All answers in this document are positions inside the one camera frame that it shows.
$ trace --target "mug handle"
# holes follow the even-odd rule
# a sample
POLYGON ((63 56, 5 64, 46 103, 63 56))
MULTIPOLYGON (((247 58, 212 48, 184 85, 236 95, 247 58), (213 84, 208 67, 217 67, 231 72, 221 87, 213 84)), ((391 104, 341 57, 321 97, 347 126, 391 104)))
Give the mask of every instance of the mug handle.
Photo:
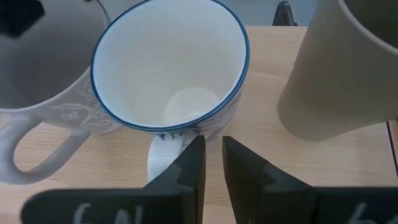
POLYGON ((14 152, 19 141, 42 122, 37 118, 14 118, 0 129, 0 181, 8 184, 31 184, 46 179, 61 168, 91 133, 73 129, 62 143, 41 164, 29 171, 18 169, 14 152))
POLYGON ((196 136, 196 134, 154 136, 148 153, 147 184, 166 170, 196 136))

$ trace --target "white mug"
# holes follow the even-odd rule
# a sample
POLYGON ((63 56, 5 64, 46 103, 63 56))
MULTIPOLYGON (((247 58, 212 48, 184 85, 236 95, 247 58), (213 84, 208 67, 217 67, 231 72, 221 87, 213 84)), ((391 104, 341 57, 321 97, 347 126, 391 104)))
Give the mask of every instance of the white mug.
POLYGON ((121 125, 96 100, 90 80, 95 45, 109 24, 97 1, 41 0, 45 15, 18 39, 0 36, 0 181, 31 184, 59 170, 94 134, 121 125), (70 130, 46 160, 29 171, 14 161, 19 141, 41 122, 70 130))
POLYGON ((244 26, 210 0, 148 0, 119 16, 94 51, 94 93, 121 124, 155 135, 148 181, 196 135, 215 140, 238 106, 249 66, 244 26))

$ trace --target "gray mug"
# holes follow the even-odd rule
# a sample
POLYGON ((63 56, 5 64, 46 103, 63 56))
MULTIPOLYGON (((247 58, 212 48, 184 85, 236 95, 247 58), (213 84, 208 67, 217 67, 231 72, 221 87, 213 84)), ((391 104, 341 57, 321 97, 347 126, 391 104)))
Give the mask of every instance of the gray mug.
POLYGON ((398 1, 319 0, 279 99, 299 138, 321 141, 398 117, 398 1))
POLYGON ((114 131, 96 100, 91 56, 109 17, 97 1, 41 0, 39 20, 19 39, 0 37, 0 112, 13 120, 0 129, 0 181, 30 184, 56 172, 93 134, 114 131), (68 139, 29 171, 17 168, 19 141, 41 122, 70 130, 68 139))

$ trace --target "table surface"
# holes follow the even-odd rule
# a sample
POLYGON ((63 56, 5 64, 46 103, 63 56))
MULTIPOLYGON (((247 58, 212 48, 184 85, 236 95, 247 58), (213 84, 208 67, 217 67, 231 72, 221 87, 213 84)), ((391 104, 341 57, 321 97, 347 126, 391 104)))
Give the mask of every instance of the table surface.
MULTIPOLYGON (((386 124, 323 142, 299 140, 283 128, 276 105, 305 31, 305 27, 248 27, 249 73, 236 116, 224 135, 311 185, 398 186, 386 124)), ((1 114, 0 126, 9 119, 1 114)), ((67 130, 41 124, 18 145, 17 165, 24 170, 33 168, 67 135, 67 130)), ((31 185, 0 183, 0 220, 18 223, 22 204, 47 189, 144 186, 151 139, 149 134, 128 128, 92 136, 47 180, 31 185)), ((208 146, 206 162, 204 223, 234 223, 220 139, 208 146)))
POLYGON ((394 165, 396 167, 398 175, 398 120, 393 120, 388 122, 389 134, 391 139, 392 156, 394 159, 394 165))

